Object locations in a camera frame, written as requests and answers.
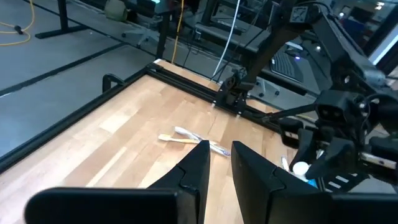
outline yellow cable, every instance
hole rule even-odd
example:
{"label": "yellow cable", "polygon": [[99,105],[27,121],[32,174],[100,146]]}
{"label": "yellow cable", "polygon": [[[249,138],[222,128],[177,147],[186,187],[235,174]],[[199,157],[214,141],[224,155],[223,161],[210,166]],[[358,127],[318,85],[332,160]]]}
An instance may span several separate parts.
{"label": "yellow cable", "polygon": [[[30,34],[27,32],[27,30],[28,30],[28,29],[33,25],[33,23],[35,22],[35,10],[34,10],[34,6],[33,6],[33,0],[30,0],[30,1],[29,1],[29,4],[30,4],[30,10],[32,11],[32,20],[31,20],[30,24],[29,24],[26,28],[21,29],[21,31],[23,31],[25,34],[27,34],[26,40],[19,41],[19,42],[14,42],[14,43],[8,43],[8,44],[0,44],[0,47],[12,46],[12,45],[17,45],[17,44],[23,44],[23,43],[26,43],[26,42],[30,41]],[[0,25],[8,26],[8,27],[14,28],[13,25],[6,24],[6,23],[4,23],[4,22],[0,22]],[[0,34],[18,34],[18,32],[17,32],[17,31],[0,31]]]}
{"label": "yellow cable", "polygon": [[174,42],[174,51],[173,51],[172,63],[174,63],[175,53],[177,52],[177,42],[178,42],[178,37],[179,37],[179,34],[180,34],[180,26],[181,26],[182,14],[183,13],[184,13],[184,0],[181,0],[181,15],[180,15],[180,19],[178,20],[177,36],[175,37],[175,42]]}

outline toothbrush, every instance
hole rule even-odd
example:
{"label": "toothbrush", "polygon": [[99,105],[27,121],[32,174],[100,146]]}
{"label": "toothbrush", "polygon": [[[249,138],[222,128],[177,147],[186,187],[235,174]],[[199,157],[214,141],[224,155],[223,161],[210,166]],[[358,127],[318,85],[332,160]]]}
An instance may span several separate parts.
{"label": "toothbrush", "polygon": [[[184,135],[184,136],[186,136],[186,137],[188,137],[190,139],[194,139],[194,140],[197,140],[197,141],[206,140],[206,139],[200,137],[199,135],[197,135],[195,133],[191,133],[190,131],[188,131],[188,130],[186,130],[184,128],[181,128],[181,127],[174,127],[174,131],[176,133],[182,134],[182,135]],[[221,154],[223,156],[228,156],[228,157],[231,156],[230,152],[228,152],[223,147],[218,146],[216,142],[214,142],[214,141],[209,141],[209,142],[210,142],[210,149],[211,150],[213,150],[213,151],[215,151],[218,154]]]}
{"label": "toothbrush", "polygon": [[282,167],[287,171],[291,172],[289,169],[289,163],[287,162],[286,157],[282,156]]}
{"label": "toothbrush", "polygon": [[181,143],[192,143],[192,144],[198,144],[198,140],[194,139],[176,139],[173,138],[172,136],[169,136],[168,134],[160,134],[158,139],[163,140],[163,141],[175,141],[175,142],[181,142]]}

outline workbench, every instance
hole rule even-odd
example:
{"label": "workbench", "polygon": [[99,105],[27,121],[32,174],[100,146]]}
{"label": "workbench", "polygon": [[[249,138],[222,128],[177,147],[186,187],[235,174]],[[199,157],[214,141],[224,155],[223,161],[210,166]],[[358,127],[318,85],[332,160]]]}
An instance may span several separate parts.
{"label": "workbench", "polygon": [[[155,63],[212,90],[219,88],[165,61]],[[273,110],[255,100],[247,104]],[[175,126],[229,150],[232,141],[241,141],[279,166],[281,156],[290,162],[295,153],[278,133],[144,75],[0,175],[0,223],[23,223],[28,199],[54,186],[148,187],[195,146],[157,139],[159,134],[182,138],[174,133]],[[205,223],[243,223],[231,160],[214,152]]]}

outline cable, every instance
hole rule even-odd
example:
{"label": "cable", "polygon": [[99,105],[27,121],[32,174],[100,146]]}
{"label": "cable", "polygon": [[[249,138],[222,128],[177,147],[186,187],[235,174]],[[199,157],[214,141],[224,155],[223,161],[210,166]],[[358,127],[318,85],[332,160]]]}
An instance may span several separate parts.
{"label": "cable", "polygon": [[175,37],[175,42],[174,42],[172,63],[174,63],[175,53],[177,52],[177,42],[178,42],[178,37],[180,35],[180,26],[181,26],[181,22],[182,22],[183,13],[184,13],[184,0],[181,0],[181,14],[180,14],[180,19],[178,20],[177,36]]}
{"label": "cable", "polygon": [[376,94],[372,94],[372,95],[369,95],[368,97],[366,97],[364,103],[366,104],[368,114],[366,115],[365,119],[363,120],[363,122],[361,124],[360,131],[363,130],[363,127],[364,127],[365,123],[368,123],[368,118],[370,117],[370,114],[371,114],[371,106],[370,106],[370,104],[371,104],[372,100],[380,99],[380,98],[392,99],[396,103],[398,103],[398,100],[396,98],[394,98],[394,97],[392,97],[390,95],[387,95],[387,94],[383,94],[383,93],[376,93]]}
{"label": "cable", "polygon": [[[262,34],[265,30],[266,30],[266,29],[260,30],[260,32],[258,32],[248,43],[246,43],[246,45],[245,45],[243,48],[245,49],[251,42],[254,41],[254,39],[256,39],[256,38],[257,38],[260,34]],[[241,42],[239,42],[239,43],[236,45],[235,49],[233,50],[233,53],[234,53],[234,54],[232,55],[232,57],[229,58],[229,60],[223,65],[223,67],[220,68],[220,69],[216,72],[216,74],[213,75],[213,76],[210,78],[210,80],[212,80],[212,79],[217,75],[217,73],[221,76],[221,74],[224,72],[226,66],[227,66],[227,65],[232,61],[232,59],[234,59],[234,57],[236,56],[236,50],[238,49],[238,47],[239,47],[240,45],[241,45]]]}
{"label": "cable", "polygon": [[218,67],[220,67],[220,65],[221,65],[221,63],[222,63],[222,61],[223,61],[223,59],[224,59],[225,52],[226,52],[226,50],[228,49],[228,45],[229,45],[229,42],[231,41],[232,34],[233,34],[233,31],[234,31],[234,28],[235,28],[235,22],[236,22],[236,18],[237,18],[237,16],[238,16],[238,9],[239,9],[240,3],[241,3],[241,0],[238,0],[238,2],[236,3],[236,9],[235,9],[234,20],[232,21],[232,25],[231,25],[231,32],[229,32],[229,36],[228,36],[228,40],[226,41],[226,45],[225,45],[225,48],[224,48],[224,52],[223,52],[223,54],[221,55],[220,60],[218,61],[217,67],[216,67],[216,69],[214,70],[213,76],[211,77],[210,80],[212,80],[213,77],[216,76]]}
{"label": "cable", "polygon": [[23,34],[23,33],[25,33],[27,35],[26,40],[19,41],[19,42],[14,42],[14,43],[8,43],[8,44],[0,44],[0,47],[23,44],[23,43],[26,43],[26,42],[30,41],[30,34],[27,32],[27,30],[35,22],[35,10],[34,10],[34,6],[33,6],[33,0],[30,0],[29,4],[30,4],[30,10],[32,11],[32,20],[31,20],[30,24],[26,28],[21,29],[19,26],[13,26],[13,25],[10,25],[10,24],[6,24],[5,22],[0,22],[0,25],[7,26],[7,27],[12,27],[12,28],[14,28],[16,30],[16,31],[0,31],[0,34]]}

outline white cable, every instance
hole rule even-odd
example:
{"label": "white cable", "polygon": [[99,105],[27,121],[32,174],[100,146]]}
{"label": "white cable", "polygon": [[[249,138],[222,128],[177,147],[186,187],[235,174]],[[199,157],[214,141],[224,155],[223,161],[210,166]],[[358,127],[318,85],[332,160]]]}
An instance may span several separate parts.
{"label": "white cable", "polygon": [[213,75],[211,76],[212,78],[216,76],[217,71],[218,71],[218,67],[220,67],[220,65],[221,65],[221,63],[222,63],[222,61],[223,61],[223,59],[224,59],[225,52],[226,52],[226,50],[228,49],[229,42],[231,41],[232,33],[233,33],[233,31],[234,31],[234,28],[235,28],[235,21],[236,21],[236,18],[237,18],[237,16],[238,16],[238,9],[239,9],[240,3],[241,3],[241,0],[238,0],[238,3],[236,4],[236,9],[235,9],[234,20],[232,21],[231,32],[229,32],[229,37],[228,37],[228,40],[226,41],[226,45],[225,45],[225,48],[224,48],[224,52],[223,52],[223,54],[222,54],[221,57],[220,57],[220,61],[219,61],[218,64],[217,64],[216,70],[214,70],[214,73],[213,73]]}

